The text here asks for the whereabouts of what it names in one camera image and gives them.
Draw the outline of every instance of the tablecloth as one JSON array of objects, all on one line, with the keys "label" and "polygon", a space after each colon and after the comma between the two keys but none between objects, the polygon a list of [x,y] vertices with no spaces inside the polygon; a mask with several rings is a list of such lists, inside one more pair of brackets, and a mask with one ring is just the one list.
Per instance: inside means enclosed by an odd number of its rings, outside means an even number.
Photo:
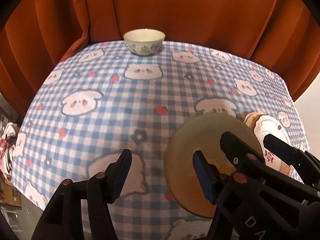
[{"label": "tablecloth", "polygon": [[[217,107],[201,104],[207,99],[219,99]],[[174,200],[163,159],[175,130],[189,117],[212,110],[242,121],[252,111],[276,119],[283,112],[290,120],[285,129],[292,145],[309,149],[284,80],[263,66],[171,41],[155,55],[139,57],[124,41],[112,41],[87,46],[60,62],[44,81],[18,135],[12,182],[44,209],[63,179],[88,179],[128,148],[133,153],[130,183],[110,206],[118,237],[202,237],[210,220]],[[292,176],[298,179],[295,171]]]}]

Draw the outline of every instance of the screw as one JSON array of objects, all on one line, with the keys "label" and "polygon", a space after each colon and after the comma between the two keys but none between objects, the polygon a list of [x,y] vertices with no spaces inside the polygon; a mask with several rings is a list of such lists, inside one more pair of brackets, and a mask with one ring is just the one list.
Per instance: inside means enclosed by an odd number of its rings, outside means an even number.
[{"label": "screw", "polygon": [[233,164],[234,164],[234,165],[237,165],[237,164],[238,164],[238,162],[239,162],[238,158],[237,158],[237,157],[235,157],[235,158],[233,159]]},{"label": "screw", "polygon": [[64,179],[64,180],[62,181],[62,184],[63,184],[63,185],[69,185],[70,182],[71,182],[71,179]]},{"label": "screw", "polygon": [[223,179],[223,180],[225,180],[225,179],[227,179],[228,178],[228,175],[227,174],[220,174],[220,179]]},{"label": "screw", "polygon": [[99,173],[96,175],[96,177],[97,177],[98,179],[103,179],[104,176],[105,176],[104,172],[99,172]]}]

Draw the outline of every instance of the floor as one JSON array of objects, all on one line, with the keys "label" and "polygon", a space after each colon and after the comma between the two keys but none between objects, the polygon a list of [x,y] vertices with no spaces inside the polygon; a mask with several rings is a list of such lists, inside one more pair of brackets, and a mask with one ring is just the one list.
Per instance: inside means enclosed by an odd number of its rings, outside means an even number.
[{"label": "floor", "polygon": [[[22,210],[7,208],[17,212],[16,214],[8,213],[9,221],[11,225],[17,225],[17,227],[12,227],[13,230],[22,230],[15,232],[20,240],[31,240],[43,211],[23,195],[21,195],[21,204]],[[91,234],[87,232],[84,232],[84,238],[85,240],[92,240]]]}]

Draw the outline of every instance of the white ceramic bowl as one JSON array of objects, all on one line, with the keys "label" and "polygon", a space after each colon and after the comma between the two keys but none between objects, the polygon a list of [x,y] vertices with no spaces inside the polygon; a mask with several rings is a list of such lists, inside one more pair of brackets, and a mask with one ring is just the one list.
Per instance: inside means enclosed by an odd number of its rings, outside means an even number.
[{"label": "white ceramic bowl", "polygon": [[161,47],[165,34],[153,29],[137,29],[125,33],[123,38],[132,53],[148,56]]}]

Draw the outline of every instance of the white plate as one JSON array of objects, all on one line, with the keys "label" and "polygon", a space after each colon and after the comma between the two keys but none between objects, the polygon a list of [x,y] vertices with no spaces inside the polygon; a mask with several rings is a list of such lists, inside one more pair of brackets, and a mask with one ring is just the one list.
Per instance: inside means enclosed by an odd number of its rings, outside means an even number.
[{"label": "white plate", "polygon": [[270,115],[261,115],[255,123],[253,132],[261,144],[266,165],[290,177],[293,167],[288,166],[263,146],[263,139],[267,134],[272,134],[291,146],[290,138],[283,125]]}]

